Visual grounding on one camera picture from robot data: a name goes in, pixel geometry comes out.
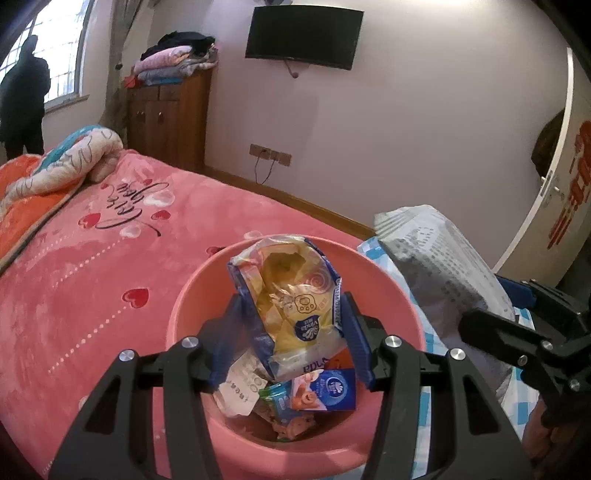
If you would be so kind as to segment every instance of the blanket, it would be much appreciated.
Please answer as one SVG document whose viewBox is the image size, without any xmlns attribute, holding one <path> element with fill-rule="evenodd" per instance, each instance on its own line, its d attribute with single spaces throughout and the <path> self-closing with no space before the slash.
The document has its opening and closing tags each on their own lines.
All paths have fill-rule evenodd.
<svg viewBox="0 0 591 480">
<path fill-rule="evenodd" d="M 138 60 L 135 62 L 133 72 L 137 75 L 144 70 L 160 69 L 162 67 L 174 67 L 188 58 L 193 49 L 187 45 L 180 45 L 178 47 L 167 48 L 159 51 L 145 60 Z"/>
<path fill-rule="evenodd" d="M 131 150 L 60 209 L 0 277 L 0 421 L 32 466 L 47 476 L 79 406 L 121 350 L 165 348 L 173 304 L 196 269 L 225 246 L 275 233 L 360 241 Z M 161 396 L 154 404 L 165 466 Z"/>
<path fill-rule="evenodd" d="M 209 47 L 205 55 L 200 57 L 188 57 L 175 67 L 163 67 L 160 69 L 144 70 L 138 75 L 138 80 L 151 82 L 157 79 L 190 77 L 197 70 L 209 70 L 217 65 L 217 48 Z"/>
<path fill-rule="evenodd" d="M 0 274 L 35 232 L 80 189 L 84 180 L 102 181 L 123 149 L 107 128 L 83 133 L 59 160 L 21 155 L 0 167 Z"/>
</svg>

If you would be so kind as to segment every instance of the candy wrapper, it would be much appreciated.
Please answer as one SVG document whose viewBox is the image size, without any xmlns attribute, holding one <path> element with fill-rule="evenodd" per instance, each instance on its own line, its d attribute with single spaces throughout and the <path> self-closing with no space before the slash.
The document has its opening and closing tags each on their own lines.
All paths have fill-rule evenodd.
<svg viewBox="0 0 591 480">
<path fill-rule="evenodd" d="M 233 257 L 228 269 L 245 300 L 255 352 L 272 379 L 322 368 L 346 346 L 341 278 L 308 239 L 264 238 Z"/>
<path fill-rule="evenodd" d="M 291 382 L 283 382 L 263 388 L 261 400 L 254 412 L 271 423 L 277 439 L 283 442 L 296 440 L 304 432 L 316 426 L 314 414 L 292 410 L 290 407 Z"/>
</svg>

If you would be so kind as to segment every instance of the television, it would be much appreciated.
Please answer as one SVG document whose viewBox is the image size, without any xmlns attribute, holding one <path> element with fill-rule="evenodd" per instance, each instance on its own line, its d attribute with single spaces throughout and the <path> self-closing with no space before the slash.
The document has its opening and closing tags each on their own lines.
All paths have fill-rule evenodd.
<svg viewBox="0 0 591 480">
<path fill-rule="evenodd" d="M 317 5 L 256 7 L 247 59 L 295 60 L 350 70 L 363 12 Z"/>
</svg>

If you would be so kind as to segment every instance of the white door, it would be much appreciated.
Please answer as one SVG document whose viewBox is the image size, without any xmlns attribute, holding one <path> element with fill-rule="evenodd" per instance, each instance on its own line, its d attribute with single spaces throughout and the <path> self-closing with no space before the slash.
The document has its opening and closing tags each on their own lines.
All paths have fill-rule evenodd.
<svg viewBox="0 0 591 480">
<path fill-rule="evenodd" d="M 591 232 L 591 82 L 569 48 L 564 120 L 545 182 L 494 271 L 555 286 Z"/>
</svg>

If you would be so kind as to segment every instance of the paper receipt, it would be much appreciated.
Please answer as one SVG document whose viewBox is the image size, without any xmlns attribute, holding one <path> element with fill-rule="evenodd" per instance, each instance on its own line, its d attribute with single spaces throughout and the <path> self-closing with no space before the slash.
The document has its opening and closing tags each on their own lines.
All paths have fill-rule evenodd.
<svg viewBox="0 0 591 480">
<path fill-rule="evenodd" d="M 252 350 L 247 350 L 236 360 L 226 381 L 213 393 L 217 407 L 226 417 L 250 415 L 259 399 L 259 390 L 267 385 L 267 381 L 255 373 L 262 368 L 259 359 Z"/>
</svg>

